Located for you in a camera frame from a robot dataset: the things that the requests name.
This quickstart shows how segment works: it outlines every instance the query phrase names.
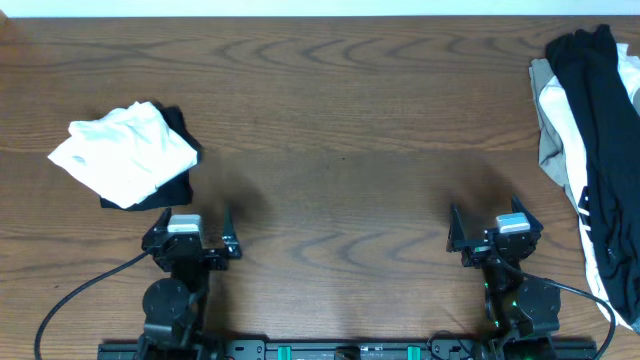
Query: gray cloth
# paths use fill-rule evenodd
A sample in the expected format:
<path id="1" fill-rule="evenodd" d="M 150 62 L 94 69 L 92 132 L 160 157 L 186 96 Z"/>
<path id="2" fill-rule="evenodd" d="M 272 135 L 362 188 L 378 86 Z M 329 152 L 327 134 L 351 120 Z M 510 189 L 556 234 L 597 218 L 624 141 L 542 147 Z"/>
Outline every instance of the gray cloth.
<path id="1" fill-rule="evenodd" d="M 571 205 L 578 212 L 578 205 L 573 199 L 573 193 L 569 186 L 569 177 L 567 176 L 566 156 L 562 139 L 556 132 L 553 124 L 545 115 L 544 110 L 540 106 L 540 93 L 549 80 L 553 78 L 553 71 L 547 59 L 536 59 L 531 62 L 529 68 L 529 76 L 531 77 L 531 90 L 533 91 L 533 102 L 538 112 L 538 125 L 540 126 L 540 149 L 538 151 L 538 164 L 544 170 L 551 180 L 560 185 L 567 194 Z"/>

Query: black cloth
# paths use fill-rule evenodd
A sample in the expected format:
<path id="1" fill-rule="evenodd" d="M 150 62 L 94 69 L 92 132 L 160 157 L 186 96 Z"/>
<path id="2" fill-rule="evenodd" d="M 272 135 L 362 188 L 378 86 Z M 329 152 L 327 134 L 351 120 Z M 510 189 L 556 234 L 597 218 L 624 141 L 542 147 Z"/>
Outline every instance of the black cloth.
<path id="1" fill-rule="evenodd" d="M 608 25 L 546 48 L 587 152 L 591 241 L 611 305 L 640 333 L 640 118 Z"/>
<path id="2" fill-rule="evenodd" d="M 187 126 L 184 122 L 184 117 L 182 116 L 180 108 L 177 106 L 163 108 L 159 105 L 156 105 L 156 107 L 162 114 L 162 117 L 169 128 L 180 135 L 187 144 L 198 152 L 198 161 L 200 161 L 202 146 L 187 131 Z M 160 186 L 155 193 L 149 195 L 139 204 L 134 204 L 126 209 L 122 209 L 115 203 L 101 197 L 100 206 L 102 208 L 121 209 L 126 211 L 143 211 L 161 207 L 187 205 L 191 203 L 192 198 L 193 191 L 191 189 L 191 184 L 189 183 L 189 170 L 187 170 Z"/>

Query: wooden table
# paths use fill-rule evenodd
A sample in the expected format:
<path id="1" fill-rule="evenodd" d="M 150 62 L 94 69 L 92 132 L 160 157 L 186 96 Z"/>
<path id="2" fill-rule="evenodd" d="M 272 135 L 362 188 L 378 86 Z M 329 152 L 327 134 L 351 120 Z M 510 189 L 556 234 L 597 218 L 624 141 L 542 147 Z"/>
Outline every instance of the wooden table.
<path id="1" fill-rule="evenodd" d="M 179 105 L 206 148 L 194 203 L 214 239 L 223 204 L 245 258 L 214 276 L 213 331 L 282 338 L 478 334 L 483 281 L 445 252 L 456 200 L 481 221 L 518 194 L 545 225 L 525 270 L 587 289 L 576 214 L 538 167 L 527 67 L 544 45 L 638 18 L 15 20 L 0 43 L 0 357 L 33 358 L 36 329 L 84 281 L 137 255 L 161 210 L 101 209 L 47 154 L 72 120 L 136 100 Z M 66 305 L 46 359 L 135 339 L 151 259 Z M 563 335 L 600 344 L 595 304 L 562 295 Z M 637 356 L 618 328 L 607 359 Z"/>

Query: white fabric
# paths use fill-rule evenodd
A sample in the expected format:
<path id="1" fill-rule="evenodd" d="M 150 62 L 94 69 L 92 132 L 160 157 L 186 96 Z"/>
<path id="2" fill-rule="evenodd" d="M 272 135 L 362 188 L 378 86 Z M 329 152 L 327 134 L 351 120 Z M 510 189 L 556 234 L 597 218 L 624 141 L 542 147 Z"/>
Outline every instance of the white fabric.
<path id="1" fill-rule="evenodd" d="M 633 97 L 640 88 L 640 59 L 637 56 L 627 56 L 629 45 L 617 44 L 618 47 L 618 73 L 627 89 L 629 99 Z M 575 203 L 580 202 L 582 189 L 587 186 L 587 153 L 584 142 L 578 131 L 575 118 L 571 112 L 567 95 L 560 85 L 558 78 L 554 76 L 540 93 L 540 106 L 553 124 L 554 128 L 562 138 L 566 154 L 567 175 L 569 186 L 573 193 Z M 587 235 L 587 226 L 579 221 L 580 238 L 585 255 L 585 272 L 587 283 L 591 292 L 608 302 L 609 297 L 604 289 L 602 280 L 598 273 L 593 243 Z M 608 312 L 598 305 L 600 311 L 609 320 Z M 630 329 L 629 325 L 616 313 L 618 323 Z"/>
<path id="2" fill-rule="evenodd" d="M 121 208 L 140 203 L 198 161 L 149 102 L 115 109 L 100 120 L 73 121 L 69 133 L 49 159 Z"/>

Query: black cable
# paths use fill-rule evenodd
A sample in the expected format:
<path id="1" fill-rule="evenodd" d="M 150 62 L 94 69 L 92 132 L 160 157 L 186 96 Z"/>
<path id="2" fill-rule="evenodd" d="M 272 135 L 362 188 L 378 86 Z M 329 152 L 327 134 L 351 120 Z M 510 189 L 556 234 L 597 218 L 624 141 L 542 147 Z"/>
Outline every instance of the black cable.
<path id="1" fill-rule="evenodd" d="M 148 250 L 146 250 L 145 252 L 143 252 L 142 254 L 136 256 L 135 258 L 133 258 L 132 260 L 118 266 L 117 268 L 107 271 L 106 273 L 93 278 L 89 281 L 87 281 L 86 283 L 80 285 L 77 289 L 73 290 L 72 292 L 69 293 L 69 295 L 65 296 L 62 300 L 60 300 L 60 302 L 58 302 L 56 304 L 56 306 L 53 307 L 53 309 L 51 309 L 51 311 L 49 311 L 49 313 L 47 314 L 47 316 L 45 316 L 44 320 L 42 320 L 42 324 L 40 324 L 40 328 L 38 328 L 38 332 L 36 333 L 36 339 L 35 342 L 33 344 L 33 352 L 36 356 L 36 360 L 42 360 L 42 354 L 40 353 L 40 343 L 42 342 L 42 335 L 44 334 L 44 329 L 47 327 L 47 325 L 49 324 L 49 321 L 51 321 L 51 318 L 53 317 L 53 315 L 55 315 L 58 310 L 60 310 L 60 308 L 66 304 L 67 302 L 69 302 L 69 300 L 73 299 L 74 296 L 78 295 L 80 292 L 82 292 L 82 290 L 88 288 L 89 286 L 97 283 L 100 280 L 104 280 L 106 278 L 108 278 L 109 276 L 116 274 L 126 268 L 128 268 L 129 266 L 137 263 L 138 261 L 142 260 L 145 256 L 149 255 L 149 253 L 151 253 L 151 250 L 153 249 L 153 247 L 149 247 Z"/>
<path id="2" fill-rule="evenodd" d="M 522 270 L 518 270 L 516 268 L 514 268 L 513 266 L 511 266 L 511 264 L 509 264 L 508 262 L 506 262 L 504 260 L 504 258 L 502 258 L 502 256 L 500 256 L 500 253 L 498 253 L 498 249 L 496 249 L 495 244 L 491 245 L 491 247 L 493 248 L 494 253 L 496 254 L 498 260 L 500 261 L 500 263 L 502 263 L 502 265 L 509 270 L 510 272 L 520 275 L 522 277 L 526 277 L 529 279 L 536 279 L 538 281 L 541 281 L 547 285 L 551 285 L 551 286 L 555 286 L 558 289 L 562 289 L 562 290 L 566 290 L 568 292 L 572 292 L 576 295 L 580 295 L 582 297 L 585 297 L 591 301 L 595 301 L 596 303 L 604 306 L 605 309 L 607 309 L 607 312 L 609 313 L 609 319 L 611 319 L 611 322 L 609 323 L 609 332 L 607 333 L 607 337 L 604 339 L 604 342 L 602 343 L 602 346 L 600 346 L 600 349 L 596 352 L 596 355 L 593 357 L 593 360 L 598 360 L 600 359 L 600 357 L 602 356 L 602 354 L 604 354 L 604 352 L 607 350 L 607 348 L 609 347 L 609 344 L 611 343 L 611 340 L 613 340 L 613 333 L 616 331 L 616 314 L 613 312 L 613 309 L 611 308 L 611 305 L 609 305 L 606 301 L 595 297 L 591 294 L 589 294 L 588 292 L 573 288 L 569 285 L 565 285 L 565 284 L 561 284 L 559 282 L 553 281 L 551 279 L 545 279 L 545 278 L 541 278 L 539 276 L 535 276 L 535 275 L 531 275 L 529 273 L 526 273 Z"/>
<path id="3" fill-rule="evenodd" d="M 431 356 L 434 357 L 436 360 L 443 360 L 441 357 L 439 357 L 438 355 L 434 354 L 433 353 L 433 349 L 431 348 L 431 340 L 434 337 L 438 336 L 438 334 L 449 334 L 449 335 L 451 335 L 451 337 L 453 337 L 455 340 L 458 341 L 458 343 L 460 344 L 460 347 L 462 348 L 462 350 L 466 351 L 467 354 L 469 354 L 469 357 L 463 358 L 462 360 L 473 359 L 473 355 L 471 354 L 471 351 L 469 351 L 469 349 L 467 349 L 467 347 L 464 346 L 464 344 L 462 343 L 462 340 L 460 340 L 460 338 L 456 334 L 452 333 L 449 330 L 438 330 L 435 333 L 433 333 L 431 336 L 429 336 L 429 339 L 427 340 L 427 349 L 429 349 L 429 351 L 431 351 Z"/>

